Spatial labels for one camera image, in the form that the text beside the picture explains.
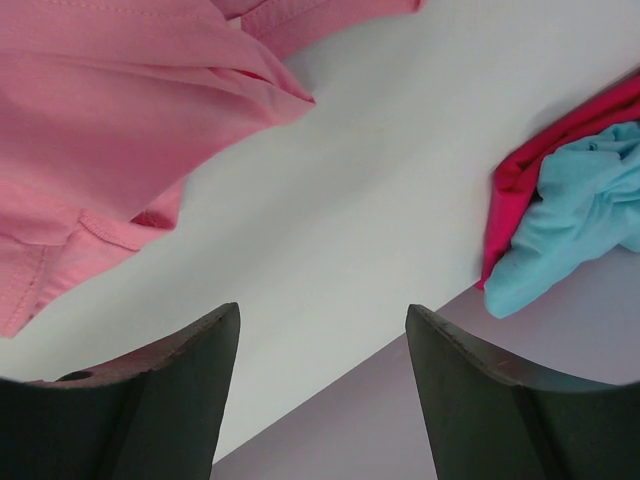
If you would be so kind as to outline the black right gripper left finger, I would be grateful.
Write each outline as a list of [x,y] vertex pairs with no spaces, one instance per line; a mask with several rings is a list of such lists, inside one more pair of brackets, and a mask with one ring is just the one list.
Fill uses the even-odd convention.
[[209,478],[239,336],[227,303],[56,381],[2,379],[2,478]]

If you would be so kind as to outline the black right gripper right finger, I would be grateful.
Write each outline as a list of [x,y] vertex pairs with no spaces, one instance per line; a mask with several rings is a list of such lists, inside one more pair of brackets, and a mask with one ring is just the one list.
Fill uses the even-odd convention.
[[439,478],[638,478],[638,384],[544,367],[421,305],[406,337]]

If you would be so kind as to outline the pink t shirt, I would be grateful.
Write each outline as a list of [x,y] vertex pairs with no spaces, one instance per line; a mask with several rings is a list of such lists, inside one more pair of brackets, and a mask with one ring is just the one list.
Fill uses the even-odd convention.
[[171,232],[186,177],[313,97],[284,59],[418,1],[5,1],[1,333]]

